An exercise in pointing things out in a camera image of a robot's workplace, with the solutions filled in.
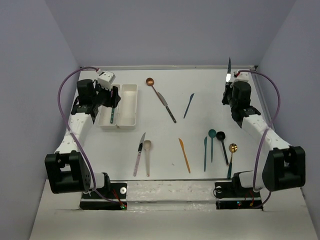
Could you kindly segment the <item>silver spoon green handle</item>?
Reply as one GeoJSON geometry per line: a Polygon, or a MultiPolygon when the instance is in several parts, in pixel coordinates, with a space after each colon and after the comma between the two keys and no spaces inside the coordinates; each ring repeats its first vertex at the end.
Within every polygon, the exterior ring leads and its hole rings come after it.
{"type": "Polygon", "coordinates": [[[110,114],[110,124],[113,124],[114,122],[114,115],[115,115],[115,108],[112,108],[111,114],[110,114]]]}

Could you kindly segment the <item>steel knife green handle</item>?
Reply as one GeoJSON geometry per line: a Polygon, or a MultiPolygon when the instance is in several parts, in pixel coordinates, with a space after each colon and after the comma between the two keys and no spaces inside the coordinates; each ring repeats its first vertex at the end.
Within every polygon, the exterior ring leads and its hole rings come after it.
{"type": "Polygon", "coordinates": [[[228,65],[227,65],[227,72],[225,77],[225,83],[227,85],[231,84],[231,70],[232,70],[232,64],[231,64],[231,58],[228,58],[228,65]]]}

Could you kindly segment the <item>black spoon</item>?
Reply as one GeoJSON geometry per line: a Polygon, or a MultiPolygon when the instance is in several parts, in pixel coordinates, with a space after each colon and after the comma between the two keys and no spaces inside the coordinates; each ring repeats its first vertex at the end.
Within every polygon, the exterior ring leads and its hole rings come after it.
{"type": "Polygon", "coordinates": [[[216,133],[216,138],[221,142],[224,160],[225,160],[226,165],[229,166],[229,160],[228,160],[227,151],[226,151],[226,147],[225,147],[225,143],[224,143],[226,135],[223,131],[218,131],[216,133]]]}

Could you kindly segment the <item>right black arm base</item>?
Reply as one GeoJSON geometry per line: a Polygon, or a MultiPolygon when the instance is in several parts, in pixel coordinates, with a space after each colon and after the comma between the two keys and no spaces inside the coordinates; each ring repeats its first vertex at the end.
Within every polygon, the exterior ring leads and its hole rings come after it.
{"type": "Polygon", "coordinates": [[[234,188],[231,181],[221,181],[214,184],[212,191],[216,198],[217,210],[252,209],[262,204],[261,194],[252,188],[234,188]]]}

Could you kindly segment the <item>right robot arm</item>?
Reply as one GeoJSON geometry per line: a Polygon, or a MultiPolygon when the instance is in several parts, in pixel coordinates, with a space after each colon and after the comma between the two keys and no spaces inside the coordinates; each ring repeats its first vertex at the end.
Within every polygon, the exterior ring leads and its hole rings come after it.
{"type": "Polygon", "coordinates": [[[222,104],[230,106],[231,117],[257,143],[258,166],[234,173],[230,190],[242,196],[249,188],[271,192],[300,188],[306,183],[306,153],[292,146],[270,128],[261,113],[251,105],[251,85],[246,81],[227,82],[222,104]]]}

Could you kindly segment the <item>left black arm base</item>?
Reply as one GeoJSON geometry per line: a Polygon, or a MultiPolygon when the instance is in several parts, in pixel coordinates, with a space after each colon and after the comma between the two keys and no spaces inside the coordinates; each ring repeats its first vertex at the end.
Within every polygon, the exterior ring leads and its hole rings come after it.
{"type": "Polygon", "coordinates": [[[82,193],[79,202],[81,210],[124,211],[127,210],[127,182],[111,182],[110,190],[99,188],[91,193],[82,193]]]}

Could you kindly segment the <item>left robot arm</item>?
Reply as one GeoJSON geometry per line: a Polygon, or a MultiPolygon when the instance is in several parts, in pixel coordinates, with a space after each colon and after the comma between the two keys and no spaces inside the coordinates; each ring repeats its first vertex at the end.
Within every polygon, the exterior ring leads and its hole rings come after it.
{"type": "Polygon", "coordinates": [[[75,98],[66,133],[54,153],[47,154],[44,163],[54,194],[87,192],[93,188],[97,196],[104,198],[110,194],[111,185],[104,180],[95,181],[92,168],[84,156],[84,142],[94,125],[99,107],[116,108],[121,98],[113,80],[83,79],[76,84],[75,98]]]}

